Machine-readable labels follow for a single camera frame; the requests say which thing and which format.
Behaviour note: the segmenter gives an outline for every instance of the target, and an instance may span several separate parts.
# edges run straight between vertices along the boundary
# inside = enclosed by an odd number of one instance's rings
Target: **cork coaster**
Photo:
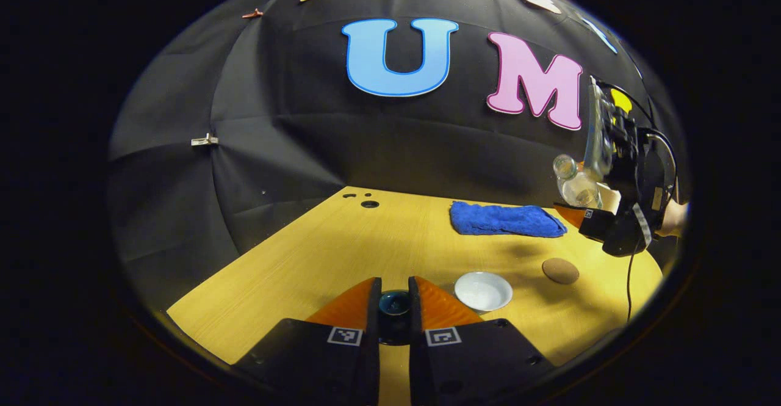
[[[542,263],[542,272],[559,284],[572,284],[580,277],[577,267],[566,259],[550,258]]]

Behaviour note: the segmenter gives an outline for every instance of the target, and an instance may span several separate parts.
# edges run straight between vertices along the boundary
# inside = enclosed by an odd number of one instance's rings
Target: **umbrella backdrop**
[[[561,201],[550,164],[559,153],[583,156],[589,75],[653,104],[675,145],[686,201],[683,133],[658,77],[583,9],[532,1],[229,0],[201,17],[140,76],[110,145],[115,245],[140,295],[164,311],[346,184],[516,205]],[[263,15],[242,18],[255,8]],[[385,62],[405,73],[422,66],[412,22],[424,18],[458,25],[441,85],[388,97],[351,81],[346,25],[396,22]],[[500,71],[492,32],[524,40],[541,70],[556,56],[580,64],[580,129],[549,119],[561,94],[538,117],[524,89],[519,114],[488,105]],[[190,146],[207,132],[218,145]]]

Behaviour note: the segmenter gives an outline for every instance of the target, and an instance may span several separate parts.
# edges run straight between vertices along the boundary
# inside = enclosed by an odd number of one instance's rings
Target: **wooden table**
[[[364,200],[380,205],[363,208]],[[463,273],[484,270],[510,282],[513,300],[483,319],[510,320],[555,365],[624,325],[628,257],[608,256],[554,209],[546,211],[569,230],[560,238],[462,236],[451,226],[451,203],[347,186],[201,283],[168,315],[198,344],[234,364],[279,320],[306,319],[366,278],[382,278],[384,291],[406,289],[407,278],[419,275],[452,291]],[[580,270],[574,284],[543,274],[541,264],[555,256]],[[650,254],[636,255],[633,314],[660,281]],[[408,358],[409,347],[380,346],[380,405],[409,404]]]

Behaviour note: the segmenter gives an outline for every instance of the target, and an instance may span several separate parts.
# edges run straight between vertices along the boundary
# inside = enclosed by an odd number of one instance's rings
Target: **pink letter m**
[[[557,55],[543,72],[524,40],[501,32],[491,32],[488,39],[499,49],[499,82],[496,93],[487,99],[491,109],[506,114],[524,111],[524,103],[518,97],[520,81],[535,117],[542,114],[550,98],[557,93],[556,105],[547,118],[559,127],[580,130],[578,92],[583,72],[580,64]]]

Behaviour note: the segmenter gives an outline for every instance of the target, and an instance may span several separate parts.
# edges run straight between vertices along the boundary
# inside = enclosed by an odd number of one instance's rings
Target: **clear bottle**
[[[575,159],[566,154],[556,156],[553,172],[556,174],[558,192],[570,206],[602,209],[602,197],[596,181],[578,170]]]

